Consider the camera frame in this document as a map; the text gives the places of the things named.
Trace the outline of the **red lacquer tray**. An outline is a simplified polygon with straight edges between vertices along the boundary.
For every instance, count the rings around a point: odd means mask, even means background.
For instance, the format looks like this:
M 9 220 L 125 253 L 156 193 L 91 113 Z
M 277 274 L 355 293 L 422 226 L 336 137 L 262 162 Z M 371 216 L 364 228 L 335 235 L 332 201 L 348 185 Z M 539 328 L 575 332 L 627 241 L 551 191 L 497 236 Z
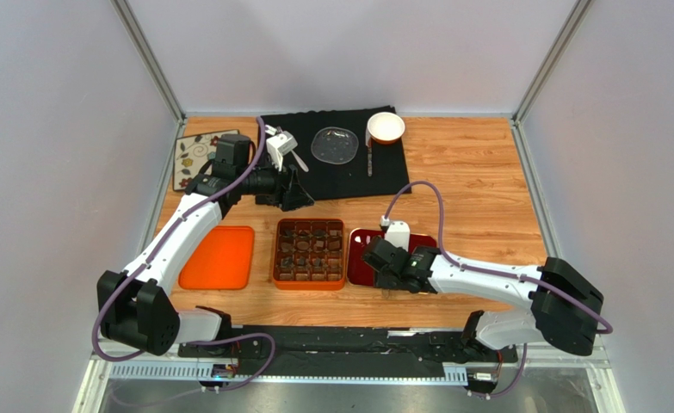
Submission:
M 348 281 L 360 287 L 374 287 L 374 270 L 363 260 L 362 255 L 374 237 L 383 236 L 380 230 L 365 228 L 354 229 L 349 235 L 346 277 Z M 418 246 L 437 247 L 437 241 L 430 235 L 412 233 L 409 240 L 409 251 Z

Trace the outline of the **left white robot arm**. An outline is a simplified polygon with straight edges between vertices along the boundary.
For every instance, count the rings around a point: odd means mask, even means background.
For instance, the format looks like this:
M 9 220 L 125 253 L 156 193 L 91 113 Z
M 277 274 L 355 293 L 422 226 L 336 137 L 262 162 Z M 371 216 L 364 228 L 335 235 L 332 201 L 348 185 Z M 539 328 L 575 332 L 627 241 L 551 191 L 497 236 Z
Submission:
M 224 312 L 204 307 L 177 311 L 170 292 L 200 242 L 242 196 L 264 197 L 283 212 L 313 205 L 297 167 L 283 161 L 296 146 L 291 133 L 272 126 L 261 128 L 257 142 L 241 134 L 219 139 L 153 241 L 123 270 L 107 270 L 99 278 L 99 310 L 91 332 L 98 356 L 114 360 L 102 351 L 101 337 L 134 348 L 136 355 L 162 355 L 175 344 L 212 346 L 228 340 Z

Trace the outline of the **black cloth mat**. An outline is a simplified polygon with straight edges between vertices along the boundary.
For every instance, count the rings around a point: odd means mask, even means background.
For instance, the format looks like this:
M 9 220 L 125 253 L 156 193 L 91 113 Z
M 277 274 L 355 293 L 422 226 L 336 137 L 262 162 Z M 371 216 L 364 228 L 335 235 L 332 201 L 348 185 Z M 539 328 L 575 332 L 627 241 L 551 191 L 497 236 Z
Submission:
M 295 152 L 309 168 L 300 170 L 300 183 L 314 200 L 394 195 L 409 183 L 403 143 L 372 144 L 373 174 L 368 174 L 366 137 L 368 119 L 381 112 L 395 113 L 393 106 L 354 110 L 308 111 L 267 114 L 263 121 L 291 133 L 298 143 Z M 311 151 L 313 140 L 325 128 L 341 128 L 357 135 L 356 155 L 345 164 L 319 161 Z

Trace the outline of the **orange tin lid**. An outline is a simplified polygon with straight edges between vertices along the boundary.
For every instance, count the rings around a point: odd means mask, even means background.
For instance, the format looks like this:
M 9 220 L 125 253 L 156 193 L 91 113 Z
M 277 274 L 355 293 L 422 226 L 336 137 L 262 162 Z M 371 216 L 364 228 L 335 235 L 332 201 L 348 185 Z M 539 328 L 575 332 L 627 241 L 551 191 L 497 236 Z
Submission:
M 178 285 L 186 290 L 241 290 L 250 279 L 255 232 L 249 226 L 217 226 L 184 265 Z

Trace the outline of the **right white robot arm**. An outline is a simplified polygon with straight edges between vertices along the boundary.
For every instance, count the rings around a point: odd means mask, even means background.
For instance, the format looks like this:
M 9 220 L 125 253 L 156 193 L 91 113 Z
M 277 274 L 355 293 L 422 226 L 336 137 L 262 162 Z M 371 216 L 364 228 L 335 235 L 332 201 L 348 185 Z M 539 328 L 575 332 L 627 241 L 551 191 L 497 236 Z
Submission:
M 407 251 L 374 237 L 362 254 L 378 288 L 409 293 L 465 294 L 511 305 L 509 311 L 475 311 L 469 338 L 499 350 L 546 342 L 577 356 L 592 354 L 603 321 L 603 294 L 569 262 L 549 257 L 541 266 L 512 266 L 443 253 L 429 246 Z

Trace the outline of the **orange chocolate box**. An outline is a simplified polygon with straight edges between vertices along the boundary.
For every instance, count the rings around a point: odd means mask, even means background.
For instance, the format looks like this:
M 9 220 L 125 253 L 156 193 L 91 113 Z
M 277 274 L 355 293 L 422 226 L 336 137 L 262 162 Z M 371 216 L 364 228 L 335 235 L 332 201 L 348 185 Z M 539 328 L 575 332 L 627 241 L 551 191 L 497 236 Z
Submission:
M 297 237 L 298 230 L 309 230 L 311 236 L 308 238 Z M 325 237 L 318 238 L 312 235 L 315 230 L 324 230 Z M 341 237 L 330 237 L 330 230 L 339 230 Z M 311 243 L 308 251 L 298 251 L 295 247 L 297 241 L 307 240 Z M 316 240 L 325 241 L 325 250 L 322 252 L 312 251 L 312 244 Z M 339 240 L 342 244 L 341 251 L 329 251 L 329 242 Z M 284 254 L 280 251 L 281 243 L 292 243 L 295 252 Z M 285 291 L 337 291 L 343 288 L 346 275 L 344 269 L 344 260 L 346 254 L 345 228 L 340 219 L 283 219 L 278 223 L 275 233 L 275 254 L 271 278 L 276 288 Z M 296 266 L 292 270 L 281 269 L 278 267 L 281 258 L 292 256 L 304 256 L 308 259 L 308 264 L 303 267 Z M 313 258 L 322 258 L 324 265 L 314 267 Z

